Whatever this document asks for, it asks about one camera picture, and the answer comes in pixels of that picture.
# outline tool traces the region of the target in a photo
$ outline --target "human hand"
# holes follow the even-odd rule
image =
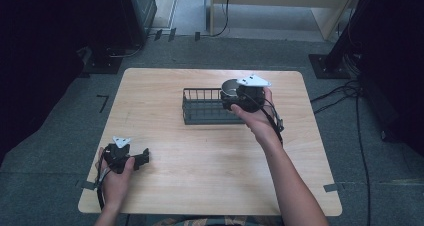
[[[271,116],[274,117],[274,114],[271,109],[272,102],[272,92],[269,88],[264,87],[263,91],[265,93],[265,104],[264,110]],[[256,140],[262,146],[267,145],[270,140],[278,140],[278,136],[274,131],[271,123],[265,116],[262,110],[258,110],[254,113],[249,113],[244,111],[240,106],[236,104],[231,105],[231,110],[241,118],[250,128],[252,133],[255,135]]]
[[[101,157],[103,150],[104,149],[100,147],[98,153],[99,158]],[[108,210],[115,212],[120,211],[128,193],[131,174],[134,171],[134,162],[134,157],[128,158],[127,162],[125,163],[124,171],[121,174],[117,174],[111,171],[104,178],[102,190],[105,199],[105,208]],[[101,172],[103,172],[105,168],[107,168],[107,163],[105,160],[103,160],[101,165]]]

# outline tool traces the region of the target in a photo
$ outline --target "table top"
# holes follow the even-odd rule
[[[150,150],[150,163],[133,173],[123,213],[280,215],[262,148],[243,124],[185,125],[184,88],[216,88],[252,73],[272,83],[284,120],[284,148],[325,215],[338,216],[337,191],[302,75],[295,71],[196,69],[126,70],[99,147],[131,138],[130,154]],[[95,162],[87,180],[96,178]],[[84,189],[81,212],[100,212],[95,191]]]

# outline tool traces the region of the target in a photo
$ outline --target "black wire basket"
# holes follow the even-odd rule
[[[243,124],[231,111],[224,109],[220,88],[184,88],[183,117],[186,125]]]

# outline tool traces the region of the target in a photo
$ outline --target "floor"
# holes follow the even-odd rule
[[[158,12],[153,30],[176,28],[176,35],[209,35],[208,9],[205,0],[156,0]],[[220,37],[250,39],[283,39],[290,41],[324,42],[310,8],[279,6],[229,5],[228,25],[225,5],[215,5],[215,33]],[[338,29],[349,20],[350,10],[345,12]],[[340,34],[335,30],[328,39],[335,42]]]

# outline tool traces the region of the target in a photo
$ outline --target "black cable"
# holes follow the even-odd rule
[[[326,97],[328,97],[328,96],[330,96],[334,93],[343,92],[345,94],[344,97],[338,99],[336,102],[328,104],[326,106],[323,106],[323,107],[319,108],[318,110],[315,110],[314,114],[318,114],[318,113],[340,103],[341,101],[343,101],[347,98],[357,97],[357,95],[359,94],[359,87],[354,87],[354,86],[349,85],[351,83],[356,83],[356,82],[357,82],[357,80],[351,80],[351,81],[345,83],[343,86],[340,86],[340,87],[337,87],[337,88],[331,90],[329,93],[326,93],[324,95],[321,95],[319,97],[316,97],[316,98],[310,100],[310,102],[313,103],[313,102],[316,102],[318,100],[324,99],[324,98],[326,98]]]
[[[368,171],[368,166],[367,166],[367,162],[365,160],[365,154],[364,154],[364,147],[363,147],[363,143],[362,143],[362,134],[361,134],[361,124],[360,124],[360,117],[359,117],[359,97],[361,96],[361,91],[362,89],[358,86],[358,87],[353,87],[353,86],[349,86],[349,84],[351,83],[357,83],[357,80],[352,80],[347,82],[344,86],[340,86],[337,87],[335,89],[333,89],[332,91],[330,91],[327,94],[324,94],[322,96],[319,96],[313,100],[311,100],[312,102],[318,101],[320,99],[326,98],[329,95],[333,94],[333,93],[337,93],[337,92],[341,92],[343,91],[345,96],[342,97],[341,99],[339,99],[337,102],[333,103],[333,104],[329,104],[327,106],[322,107],[321,109],[318,109],[317,111],[315,111],[316,113],[319,113],[333,105],[336,105],[337,103],[345,100],[346,98],[349,97],[355,97],[356,98],[356,124],[357,124],[357,130],[358,130],[358,141],[359,141],[359,148],[361,151],[361,157],[362,157],[362,163],[364,165],[364,171],[365,171],[365,177],[366,177],[366,185],[367,185],[367,225],[371,225],[371,185],[370,185],[370,177],[369,177],[369,171]],[[347,93],[346,90],[354,90],[354,93]]]
[[[271,107],[272,113],[274,114],[274,117],[277,121],[277,128],[279,132],[282,132],[284,130],[284,126],[283,126],[283,120],[280,118],[280,115],[278,114],[277,110],[275,109],[274,104],[272,104],[268,99],[264,98],[265,101],[267,101],[269,103],[269,105],[264,105],[264,106],[269,106]]]
[[[348,53],[345,53],[343,55],[343,60],[345,65],[349,68],[349,70],[355,74],[355,76],[358,76],[360,74],[360,70],[356,67],[356,62],[354,62],[350,55]]]
[[[127,219],[125,220],[125,226],[128,226],[128,223],[130,222],[130,216],[131,214],[127,214]]]
[[[227,25],[228,25],[228,4],[229,4],[229,2],[230,2],[230,0],[227,0],[227,2],[226,2],[226,6],[225,6],[225,26],[224,26],[224,28],[221,30],[221,32],[219,32],[219,33],[217,33],[217,34],[214,34],[214,35],[206,35],[207,37],[217,37],[217,36],[219,36],[219,35],[221,35],[224,31],[225,31],[225,29],[227,28]]]
[[[99,159],[98,166],[97,166],[97,177],[96,177],[96,180],[95,180],[95,183],[94,183],[96,188],[97,188],[97,199],[99,200],[100,209],[103,209],[103,207],[105,205],[104,199],[103,199],[103,189],[102,189],[103,182],[104,182],[106,176],[112,171],[112,170],[109,169],[109,171],[107,171],[105,173],[105,175],[102,176],[101,170],[102,170],[102,164],[103,164],[103,159],[104,159],[104,153],[105,153],[105,150],[103,150],[102,154],[100,155],[100,159]]]
[[[260,105],[258,102],[256,102],[256,100],[254,100],[252,97],[250,97],[249,95],[247,95],[244,92],[241,92],[244,96],[246,96],[248,99],[250,99],[254,104],[256,104],[256,106],[258,106],[258,108],[265,114],[266,118],[268,119],[269,123],[271,124],[272,128],[274,129],[275,133],[277,134],[278,139],[280,140],[281,144],[283,144],[283,137],[281,136],[281,131],[283,131],[284,127],[281,125],[280,127],[277,126],[277,124],[281,124],[280,122],[277,122],[277,124],[274,122],[274,119],[271,117],[271,115],[268,114],[268,112],[264,109],[264,106]],[[264,100],[266,100],[271,107],[274,109],[273,111],[275,111],[275,107],[274,105],[268,101],[267,99],[264,98]]]
[[[108,57],[109,58],[128,58],[128,57],[136,55],[141,50],[142,47],[143,47],[143,44],[141,43],[140,46],[133,53],[121,54],[121,55],[108,55]]]
[[[161,34],[161,36],[169,36],[169,35],[171,34]],[[147,38],[150,38],[151,36],[156,36],[156,34],[149,34]],[[193,35],[175,35],[174,37],[193,37]]]
[[[362,144],[361,124],[360,124],[360,120],[359,120],[359,97],[360,97],[360,94],[358,94],[356,96],[356,124],[357,124],[357,128],[358,128],[359,148],[361,150],[362,163],[364,164],[366,184],[367,184],[367,198],[368,198],[367,225],[369,226],[369,225],[371,225],[371,185],[370,185],[370,177],[369,177],[369,172],[368,172],[368,166],[367,166],[367,162],[365,160],[364,146]]]
[[[350,32],[350,24],[352,21],[352,12],[353,12],[353,8],[350,10],[350,14],[349,14],[349,22],[347,24],[347,34],[349,37],[349,41],[351,43],[351,45],[355,48],[362,48],[362,42],[353,42],[352,41],[352,36],[351,36],[351,32]]]

